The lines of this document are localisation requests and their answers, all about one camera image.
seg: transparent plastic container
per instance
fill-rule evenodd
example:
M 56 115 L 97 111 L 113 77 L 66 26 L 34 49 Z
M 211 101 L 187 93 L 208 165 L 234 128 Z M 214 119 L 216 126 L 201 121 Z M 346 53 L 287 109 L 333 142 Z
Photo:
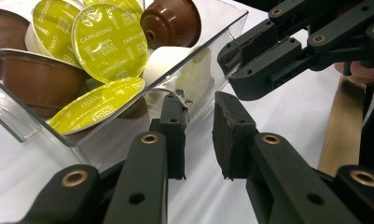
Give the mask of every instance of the transparent plastic container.
M 150 4 L 139 3 L 143 8 Z M 56 133 L 0 82 L 0 222 L 21 219 L 37 193 L 63 167 L 86 163 L 102 172 L 124 161 L 133 137 L 148 131 L 151 120 L 159 118 L 163 90 L 183 90 L 180 100 L 193 102 L 186 104 L 188 128 L 213 109 L 215 91 L 228 83 L 216 57 L 242 33 L 248 11 L 219 0 L 194 3 L 202 22 L 195 50 L 88 133 Z M 119 117 L 142 97 L 146 113 L 132 119 Z

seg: coffee capsule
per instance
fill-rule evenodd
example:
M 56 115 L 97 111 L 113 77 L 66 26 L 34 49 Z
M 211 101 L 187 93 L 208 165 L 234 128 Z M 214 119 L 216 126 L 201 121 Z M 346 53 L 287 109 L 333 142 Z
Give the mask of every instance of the coffee capsule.
M 73 1 L 38 2 L 25 36 L 27 49 L 80 66 L 71 44 L 71 29 L 81 8 Z
M 50 118 L 74 101 L 89 75 L 52 57 L 16 49 L 0 49 L 3 85 L 42 118 Z
M 108 83 L 143 73 L 147 60 L 144 32 L 121 7 L 107 3 L 85 7 L 72 33 L 76 57 L 95 79 Z
M 152 49 L 193 47 L 201 36 L 201 16 L 192 0 L 155 0 L 140 24 Z
M 141 19 L 141 14 L 143 14 L 143 9 L 136 0 L 83 0 L 83 3 L 85 7 L 97 3 L 114 4 L 130 12 L 137 21 Z
M 144 86 L 144 81 L 139 77 L 104 84 L 67 105 L 48 124 L 60 134 L 80 132 L 111 116 L 142 91 Z
M 24 36 L 29 25 L 22 16 L 0 9 L 0 49 L 27 50 Z

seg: wooden stick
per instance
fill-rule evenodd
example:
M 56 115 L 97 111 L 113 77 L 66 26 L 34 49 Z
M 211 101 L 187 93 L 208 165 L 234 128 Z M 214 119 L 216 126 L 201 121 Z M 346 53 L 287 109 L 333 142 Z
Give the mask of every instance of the wooden stick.
M 358 164 L 364 95 L 365 85 L 354 84 L 341 76 L 329 115 L 319 171 L 335 176 L 342 165 Z

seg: white table surface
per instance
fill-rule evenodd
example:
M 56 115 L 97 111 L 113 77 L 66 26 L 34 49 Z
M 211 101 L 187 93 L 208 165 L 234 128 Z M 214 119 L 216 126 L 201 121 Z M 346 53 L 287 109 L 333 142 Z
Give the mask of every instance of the white table surface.
M 267 13 L 234 1 L 224 1 L 249 10 L 244 32 L 267 18 Z M 12 9 L 28 18 L 35 1 L 19 2 L 23 3 L 15 4 Z M 298 33 L 296 38 L 303 41 L 306 34 Z M 338 81 L 339 74 L 333 67 L 318 73 L 306 71 L 262 99 L 242 103 L 260 132 L 285 137 L 310 166 L 316 167 Z M 224 91 L 233 93 L 230 85 Z M 212 128 L 213 113 L 199 118 L 195 125 L 187 128 L 187 180 L 169 181 L 168 223 L 256 223 L 245 180 L 225 180 L 221 174 L 212 143 Z M 0 132 L 1 138 L 6 135 Z M 0 148 L 6 143 L 0 141 Z M 37 193 L 39 187 L 32 184 L 30 189 L 21 189 L 21 194 L 23 190 Z M 0 207 L 0 223 L 17 221 L 24 216 L 32 199 L 30 196 L 21 200 L 9 199 L 10 207 L 20 207 L 15 211 Z

